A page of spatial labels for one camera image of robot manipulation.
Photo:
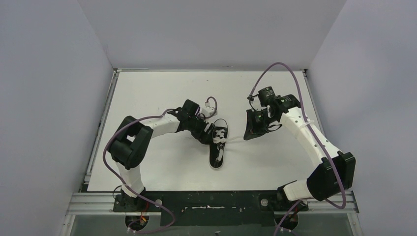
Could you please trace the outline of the white shoelace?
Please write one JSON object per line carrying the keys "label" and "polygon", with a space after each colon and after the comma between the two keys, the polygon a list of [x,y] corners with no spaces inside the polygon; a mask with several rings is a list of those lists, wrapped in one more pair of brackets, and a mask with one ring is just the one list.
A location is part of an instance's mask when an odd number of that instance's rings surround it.
{"label": "white shoelace", "polygon": [[243,136],[228,137],[228,128],[216,127],[213,132],[213,144],[210,145],[210,164],[215,169],[223,165],[224,150],[227,142],[242,140]]}

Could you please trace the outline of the black white canvas sneaker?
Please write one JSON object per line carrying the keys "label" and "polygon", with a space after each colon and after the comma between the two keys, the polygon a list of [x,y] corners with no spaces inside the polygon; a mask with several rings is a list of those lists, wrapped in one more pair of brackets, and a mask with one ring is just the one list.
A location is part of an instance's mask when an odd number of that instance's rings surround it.
{"label": "black white canvas sneaker", "polygon": [[224,149],[228,138],[228,124],[225,119],[219,118],[214,123],[212,143],[209,145],[209,163],[213,169],[223,165]]}

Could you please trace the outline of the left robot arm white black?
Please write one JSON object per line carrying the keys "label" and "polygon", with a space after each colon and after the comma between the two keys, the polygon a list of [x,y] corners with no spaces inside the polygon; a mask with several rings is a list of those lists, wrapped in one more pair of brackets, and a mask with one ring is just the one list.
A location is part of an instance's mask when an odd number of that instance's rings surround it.
{"label": "left robot arm white black", "polygon": [[143,161],[151,139],[169,133],[189,131],[193,138],[209,146],[209,160],[213,168],[223,164],[226,128],[215,126],[206,120],[215,109],[206,104],[204,109],[187,99],[183,106],[168,109],[159,116],[136,119],[124,118],[116,133],[107,143],[103,153],[109,153],[118,171],[111,170],[122,182],[121,200],[134,210],[146,205],[145,187],[141,180],[140,163]]}

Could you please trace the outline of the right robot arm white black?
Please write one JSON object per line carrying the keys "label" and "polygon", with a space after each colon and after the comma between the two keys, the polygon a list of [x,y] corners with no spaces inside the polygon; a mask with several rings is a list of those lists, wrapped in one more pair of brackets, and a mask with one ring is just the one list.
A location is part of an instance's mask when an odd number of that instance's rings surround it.
{"label": "right robot arm white black", "polygon": [[313,172],[277,189],[277,205],[288,210],[298,200],[326,201],[338,209],[347,204],[346,189],[353,184],[356,159],[333,145],[306,115],[303,100],[294,95],[276,95],[272,87],[257,94],[250,93],[249,104],[258,98],[261,109],[246,111],[244,140],[248,141],[272,132],[273,123],[287,128],[306,151],[314,166]]}

